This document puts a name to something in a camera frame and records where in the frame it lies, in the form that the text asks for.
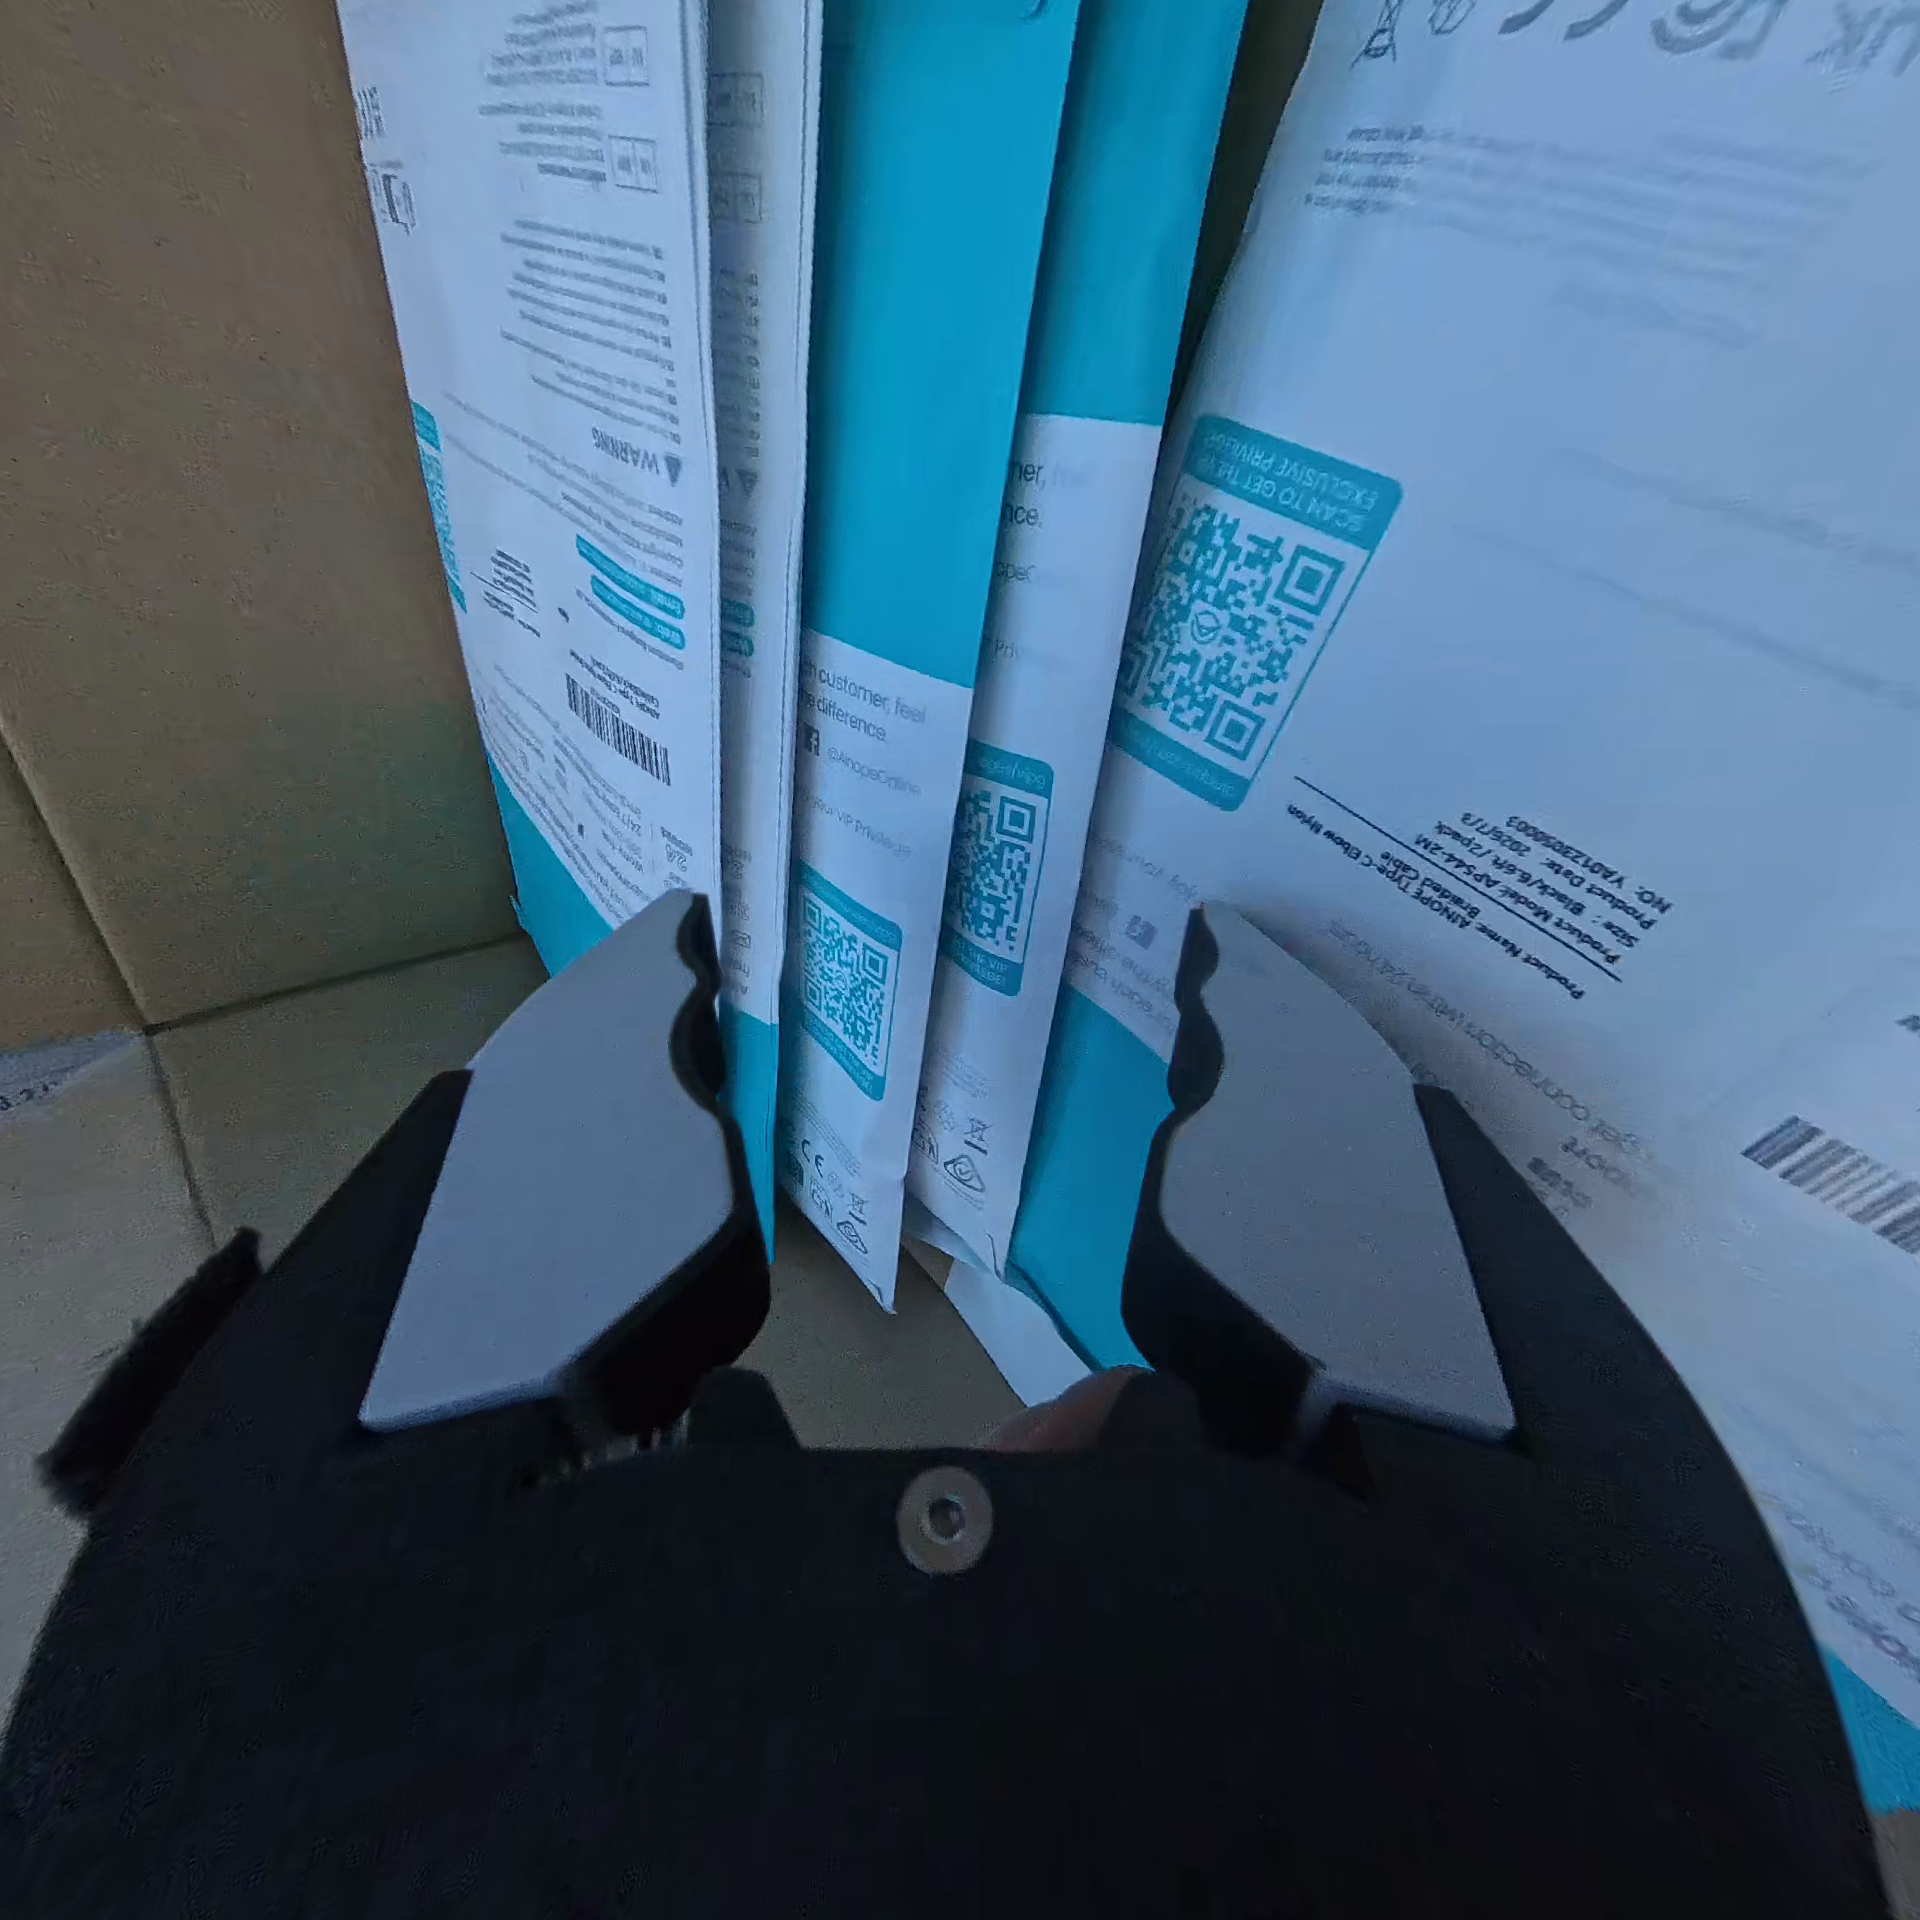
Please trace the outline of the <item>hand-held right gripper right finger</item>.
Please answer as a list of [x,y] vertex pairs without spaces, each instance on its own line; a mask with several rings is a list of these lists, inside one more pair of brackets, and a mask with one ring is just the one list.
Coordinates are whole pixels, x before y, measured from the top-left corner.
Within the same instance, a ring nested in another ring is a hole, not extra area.
[[1518,1418],[1406,1064],[1222,904],[1189,915],[1174,1009],[1121,1284],[1139,1353],[1242,1458],[1305,1456],[1343,1411],[1509,1441]]

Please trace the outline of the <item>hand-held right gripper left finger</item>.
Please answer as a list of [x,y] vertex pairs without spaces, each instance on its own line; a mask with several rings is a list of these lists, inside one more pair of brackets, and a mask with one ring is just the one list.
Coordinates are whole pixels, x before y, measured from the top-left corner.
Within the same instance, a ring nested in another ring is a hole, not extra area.
[[537,1407],[572,1444],[663,1444],[772,1299],[726,1105],[706,893],[672,890],[473,1057],[358,1421]]

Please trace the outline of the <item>large cardboard box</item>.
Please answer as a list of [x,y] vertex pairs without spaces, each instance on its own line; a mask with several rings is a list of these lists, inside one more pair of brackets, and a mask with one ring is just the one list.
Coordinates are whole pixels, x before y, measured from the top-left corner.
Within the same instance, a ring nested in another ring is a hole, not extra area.
[[5,4],[5,1709],[36,1458],[532,993],[332,4]]

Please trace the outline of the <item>stack of teal white packets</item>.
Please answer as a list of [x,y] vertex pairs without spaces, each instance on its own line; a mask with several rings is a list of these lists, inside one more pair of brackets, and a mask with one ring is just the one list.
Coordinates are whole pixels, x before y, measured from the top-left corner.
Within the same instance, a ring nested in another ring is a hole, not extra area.
[[341,4],[553,972],[724,887],[735,1100],[1027,1399],[1189,912],[1453,1091],[1916,1812],[1916,4]]

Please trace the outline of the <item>person's right hand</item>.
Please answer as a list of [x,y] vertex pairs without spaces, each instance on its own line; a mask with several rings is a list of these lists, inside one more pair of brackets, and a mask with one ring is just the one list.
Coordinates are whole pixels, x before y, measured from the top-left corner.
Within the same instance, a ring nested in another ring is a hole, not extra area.
[[1058,1454],[1092,1448],[1132,1384],[1149,1377],[1137,1364],[1094,1370],[1066,1389],[998,1421],[978,1445],[997,1454]]

